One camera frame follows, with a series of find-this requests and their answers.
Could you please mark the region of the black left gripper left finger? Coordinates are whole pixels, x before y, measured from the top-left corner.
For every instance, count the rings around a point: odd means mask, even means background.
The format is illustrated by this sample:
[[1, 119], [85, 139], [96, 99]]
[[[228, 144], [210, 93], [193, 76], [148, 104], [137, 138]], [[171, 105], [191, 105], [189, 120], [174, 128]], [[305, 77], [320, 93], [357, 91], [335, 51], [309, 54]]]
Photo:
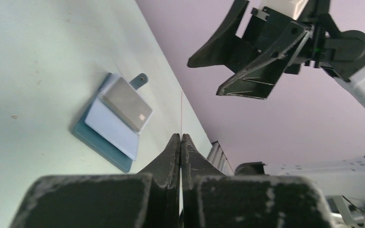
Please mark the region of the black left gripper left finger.
[[177, 228], [180, 135], [136, 174], [38, 178], [12, 228]]

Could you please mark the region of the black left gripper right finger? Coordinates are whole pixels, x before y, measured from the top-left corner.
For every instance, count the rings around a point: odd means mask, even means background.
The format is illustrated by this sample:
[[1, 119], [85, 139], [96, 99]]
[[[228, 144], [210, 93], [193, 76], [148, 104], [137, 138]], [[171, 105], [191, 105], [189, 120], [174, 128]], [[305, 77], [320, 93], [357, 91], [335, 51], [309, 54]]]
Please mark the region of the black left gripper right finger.
[[227, 176], [181, 141], [183, 218], [187, 228], [331, 228], [321, 190], [299, 176]]

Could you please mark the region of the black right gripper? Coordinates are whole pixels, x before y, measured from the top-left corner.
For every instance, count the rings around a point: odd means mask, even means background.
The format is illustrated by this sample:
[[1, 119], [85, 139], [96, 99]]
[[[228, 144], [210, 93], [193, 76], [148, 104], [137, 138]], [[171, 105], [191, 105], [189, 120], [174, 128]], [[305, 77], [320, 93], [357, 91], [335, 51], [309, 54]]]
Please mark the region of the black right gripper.
[[[236, 32], [248, 4], [235, 0], [214, 34], [187, 62], [189, 68], [224, 65], [235, 73], [219, 86], [218, 96], [266, 99], [284, 72], [298, 74], [311, 61], [321, 65], [328, 31], [323, 17], [329, 15], [330, 1], [263, 0], [240, 38]], [[260, 54], [251, 60], [256, 50]]]

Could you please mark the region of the blue card holder wallet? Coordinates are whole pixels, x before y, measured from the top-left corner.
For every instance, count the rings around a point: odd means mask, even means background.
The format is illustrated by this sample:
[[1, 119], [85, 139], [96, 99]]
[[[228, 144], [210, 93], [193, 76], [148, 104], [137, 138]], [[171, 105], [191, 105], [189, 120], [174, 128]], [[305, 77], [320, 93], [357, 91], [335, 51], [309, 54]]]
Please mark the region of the blue card holder wallet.
[[[71, 132], [112, 165], [122, 172], [128, 173], [133, 161], [137, 158], [141, 132], [137, 133], [132, 130], [100, 99], [101, 90], [111, 83], [113, 75], [116, 78], [123, 77], [120, 73], [107, 74]], [[128, 82], [138, 91], [148, 81], [148, 76], [140, 73]]]

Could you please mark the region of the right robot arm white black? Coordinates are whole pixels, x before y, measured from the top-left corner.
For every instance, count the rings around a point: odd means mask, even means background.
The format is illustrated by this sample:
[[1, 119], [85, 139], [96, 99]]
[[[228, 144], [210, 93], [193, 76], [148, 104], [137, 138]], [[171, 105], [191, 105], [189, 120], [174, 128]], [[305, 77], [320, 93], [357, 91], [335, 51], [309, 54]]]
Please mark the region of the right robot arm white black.
[[266, 99], [283, 74], [297, 75], [314, 63], [365, 109], [365, 33], [340, 31], [330, 1], [263, 0], [239, 37], [248, 4], [234, 1], [214, 34], [188, 59], [190, 68], [223, 65], [233, 72], [218, 96]]

